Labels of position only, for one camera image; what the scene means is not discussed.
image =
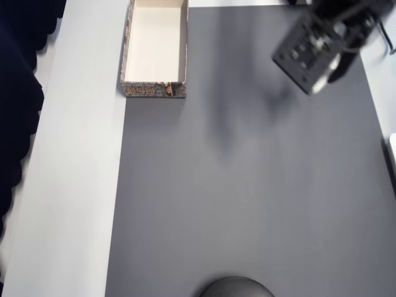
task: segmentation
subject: open cardboard box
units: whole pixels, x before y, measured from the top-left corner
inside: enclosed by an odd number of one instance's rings
[[[188,0],[131,0],[121,85],[127,97],[186,97]]]

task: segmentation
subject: dark curtain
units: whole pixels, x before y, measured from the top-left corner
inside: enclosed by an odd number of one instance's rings
[[[66,0],[0,0],[0,215],[11,205],[11,188],[22,178],[44,100],[33,71],[36,51],[55,31]],[[0,220],[0,234],[3,225]]]

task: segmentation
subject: box side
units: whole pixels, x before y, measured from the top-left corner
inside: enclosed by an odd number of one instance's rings
[[[187,27],[186,27],[186,69],[184,70],[185,71],[185,73],[184,73],[184,83],[186,84],[187,83],[187,65],[188,65],[188,15],[189,15],[189,8],[190,8],[189,0],[185,0],[183,5],[187,6],[187,7],[185,7],[185,9],[186,9],[186,17],[187,17],[187,20],[186,20],[186,26]]]
[[[185,98],[185,82],[122,82],[127,97]]]
[[[181,7],[185,0],[136,0],[137,7]]]
[[[123,63],[121,66],[121,78],[120,78],[121,84],[125,82],[126,63],[128,59],[128,50],[129,50],[129,39],[131,37],[130,27],[132,25],[132,16],[134,14],[134,8],[135,8],[135,0],[131,0],[128,9],[128,19],[126,21],[126,26],[125,26],[124,53],[123,53]]]

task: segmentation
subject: black round object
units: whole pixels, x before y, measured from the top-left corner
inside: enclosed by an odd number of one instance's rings
[[[274,297],[274,295],[254,280],[226,277],[208,286],[200,297]]]

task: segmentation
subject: gray table surface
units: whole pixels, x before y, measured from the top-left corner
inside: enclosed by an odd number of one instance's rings
[[[107,297],[396,296],[396,201],[362,62],[306,97],[290,7],[191,9],[187,99],[128,99]]]

